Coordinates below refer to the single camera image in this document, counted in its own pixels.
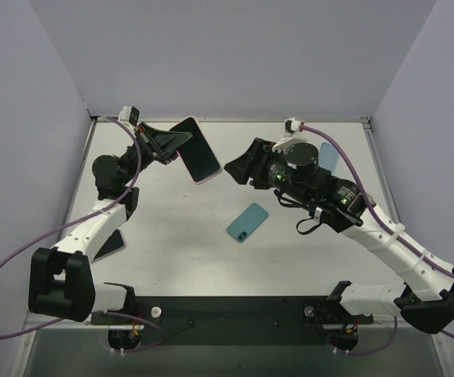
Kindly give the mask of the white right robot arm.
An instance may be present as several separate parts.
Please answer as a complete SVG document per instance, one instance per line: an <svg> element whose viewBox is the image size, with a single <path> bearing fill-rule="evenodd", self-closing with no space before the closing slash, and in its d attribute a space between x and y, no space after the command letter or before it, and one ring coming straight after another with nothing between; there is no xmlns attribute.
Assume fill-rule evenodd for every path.
<svg viewBox="0 0 454 377"><path fill-rule="evenodd" d="M320 167L314 145L256 138L225 170L239 185L273 189L282 206L306 210L317 226L357 242L402 279L392 285L346 284L337 300L348 314L402 317L427 334L454 320L454 265L415 242L356 183Z"/></svg>

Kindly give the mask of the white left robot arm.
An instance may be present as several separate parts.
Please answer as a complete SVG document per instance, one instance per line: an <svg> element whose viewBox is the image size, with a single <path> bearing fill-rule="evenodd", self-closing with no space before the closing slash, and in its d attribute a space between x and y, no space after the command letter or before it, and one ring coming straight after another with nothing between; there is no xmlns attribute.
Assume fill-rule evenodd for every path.
<svg viewBox="0 0 454 377"><path fill-rule="evenodd" d="M188 132L156 130L144 123L126 125L134 143L121 156L102 155L92 165L97 201L59 242L32 255L28 308L61 319L84 321L108 311L120 323L136 316L137 304L123 284L98 283L90 265L112 234L137 208L137 177L153 162L167 165L192 139Z"/></svg>

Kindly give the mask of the teal phone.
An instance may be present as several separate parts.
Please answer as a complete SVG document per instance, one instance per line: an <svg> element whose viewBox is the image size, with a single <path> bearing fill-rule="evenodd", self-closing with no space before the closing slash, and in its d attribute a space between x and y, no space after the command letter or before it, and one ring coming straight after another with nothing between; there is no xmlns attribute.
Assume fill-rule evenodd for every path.
<svg viewBox="0 0 454 377"><path fill-rule="evenodd" d="M238 243L243 243L269 217L269 212L257 203L250 204L226 228Z"/></svg>

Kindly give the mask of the light blue phone case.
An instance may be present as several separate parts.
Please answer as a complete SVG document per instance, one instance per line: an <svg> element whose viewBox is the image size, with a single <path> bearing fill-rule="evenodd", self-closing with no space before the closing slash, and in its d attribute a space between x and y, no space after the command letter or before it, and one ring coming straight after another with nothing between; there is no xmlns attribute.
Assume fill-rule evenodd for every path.
<svg viewBox="0 0 454 377"><path fill-rule="evenodd" d="M323 142L319 149L319 165L321 168L329 171L331 175L335 174L338 165L339 153L335 147L327 142Z"/></svg>

